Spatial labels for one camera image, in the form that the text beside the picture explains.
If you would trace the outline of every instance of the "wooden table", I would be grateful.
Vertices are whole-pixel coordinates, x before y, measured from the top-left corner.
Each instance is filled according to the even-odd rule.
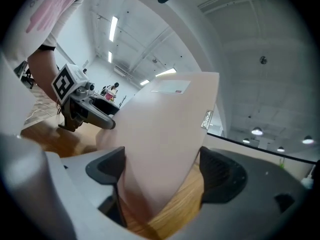
[[[21,132],[24,138],[36,141],[44,151],[55,152],[61,158],[96,151],[96,134],[100,128],[83,123],[75,132],[58,127],[64,120],[60,114],[38,122]],[[165,239],[191,221],[200,208],[204,183],[199,166],[189,175],[165,208],[149,223],[140,223],[121,201],[127,229],[148,239]]]

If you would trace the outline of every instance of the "white ceiling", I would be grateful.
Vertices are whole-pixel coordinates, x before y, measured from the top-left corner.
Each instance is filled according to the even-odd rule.
[[[218,33],[231,69],[229,137],[253,138],[250,131],[258,126],[270,139],[268,150],[283,146],[286,154],[320,159],[318,54],[289,1],[193,1]],[[114,42],[109,41],[112,16],[119,18]],[[91,18],[96,54],[107,60],[112,51],[113,63],[137,85],[172,67],[201,70],[172,29],[137,0],[92,0]],[[260,64],[261,56],[267,64]],[[302,144],[306,135],[316,144]]]

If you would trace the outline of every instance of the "wire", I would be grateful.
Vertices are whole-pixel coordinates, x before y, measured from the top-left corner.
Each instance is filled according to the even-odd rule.
[[[41,103],[41,102],[39,102],[39,101],[35,101],[36,103],[39,103],[39,104],[41,104],[41,105],[45,105],[45,106],[47,106],[47,107],[49,107],[49,108],[51,108],[51,109],[54,109],[54,107],[52,107],[52,106],[49,106],[49,105],[47,105],[47,104],[44,104],[44,103]]]
[[[37,110],[33,111],[32,115],[29,116],[29,117],[28,117],[26,120],[24,120],[24,121],[27,121],[28,119],[32,118],[33,115],[34,115],[34,113],[37,112],[37,111],[42,111],[42,112],[48,114],[49,116],[53,117],[53,115],[49,114],[48,112],[46,112],[46,111],[44,111],[44,110],[42,110],[42,109],[37,109]]]

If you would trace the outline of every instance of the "pink board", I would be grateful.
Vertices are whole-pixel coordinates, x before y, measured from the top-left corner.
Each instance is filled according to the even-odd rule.
[[[218,84],[219,74],[210,72],[157,77],[113,117],[115,129],[97,134],[99,149],[125,147],[118,191],[137,219],[151,220],[184,182],[207,134],[201,125],[214,110]]]

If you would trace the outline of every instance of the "person's forearm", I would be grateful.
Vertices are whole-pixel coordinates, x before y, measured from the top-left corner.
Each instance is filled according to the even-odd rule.
[[[57,101],[57,96],[51,86],[58,74],[55,54],[52,50],[37,50],[28,58],[30,72],[39,87],[52,99]]]

